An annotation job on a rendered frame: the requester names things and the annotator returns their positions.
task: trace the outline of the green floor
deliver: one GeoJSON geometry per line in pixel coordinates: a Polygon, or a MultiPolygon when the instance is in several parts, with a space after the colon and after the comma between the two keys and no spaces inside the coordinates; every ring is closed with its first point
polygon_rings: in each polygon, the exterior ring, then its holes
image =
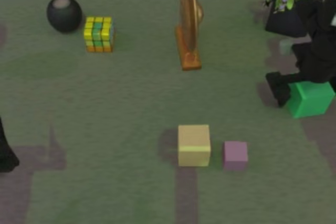
{"type": "Polygon", "coordinates": [[[112,55],[86,53],[80,31],[54,32],[48,0],[0,1],[11,5],[0,13],[7,138],[47,146],[51,123],[67,152],[66,170],[34,174],[25,224],[177,223],[175,168],[159,146],[179,124],[211,128],[211,166],[197,170],[199,224],[336,222],[326,161],[298,120],[257,94],[274,35],[254,24],[256,0],[199,0],[204,68],[193,72],[178,59],[178,0],[78,0],[87,15],[115,18],[112,55]],[[226,140],[249,143],[245,173],[222,171],[226,140]]]}

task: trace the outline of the black flower pot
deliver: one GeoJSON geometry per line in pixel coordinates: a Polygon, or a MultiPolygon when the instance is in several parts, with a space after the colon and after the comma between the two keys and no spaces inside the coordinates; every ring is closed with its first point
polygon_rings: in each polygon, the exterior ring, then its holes
{"type": "Polygon", "coordinates": [[[276,13],[274,11],[275,1],[272,1],[270,3],[270,12],[266,22],[266,31],[292,38],[300,38],[307,35],[307,30],[303,26],[299,15],[296,12],[295,4],[291,10],[276,13]]]}

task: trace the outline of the pink box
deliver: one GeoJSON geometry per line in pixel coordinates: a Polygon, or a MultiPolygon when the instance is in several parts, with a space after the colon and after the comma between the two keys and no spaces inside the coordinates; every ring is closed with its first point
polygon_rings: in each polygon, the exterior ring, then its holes
{"type": "Polygon", "coordinates": [[[247,143],[227,141],[223,144],[223,165],[226,170],[244,170],[247,166],[247,143]]]}

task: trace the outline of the puzzle cube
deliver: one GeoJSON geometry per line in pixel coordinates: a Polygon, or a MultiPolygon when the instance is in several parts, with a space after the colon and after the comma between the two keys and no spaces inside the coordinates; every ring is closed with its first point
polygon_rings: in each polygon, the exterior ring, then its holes
{"type": "Polygon", "coordinates": [[[87,17],[84,40],[87,52],[112,52],[114,44],[112,17],[87,17]]]}
{"type": "Polygon", "coordinates": [[[330,83],[312,83],[309,81],[290,85],[291,98],[287,107],[294,118],[325,114],[335,92],[330,83]]]}
{"type": "Polygon", "coordinates": [[[179,125],[177,148],[179,166],[208,166],[211,154],[209,126],[179,125]]]}
{"type": "Polygon", "coordinates": [[[247,143],[227,141],[223,144],[223,166],[226,170],[244,170],[247,166],[247,143]]]}

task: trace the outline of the beige box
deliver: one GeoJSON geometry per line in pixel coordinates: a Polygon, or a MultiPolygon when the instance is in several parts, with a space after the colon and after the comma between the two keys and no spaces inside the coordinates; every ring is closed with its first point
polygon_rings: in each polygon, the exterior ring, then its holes
{"type": "Polygon", "coordinates": [[[211,155],[209,125],[179,125],[178,166],[208,166],[211,155]]]}

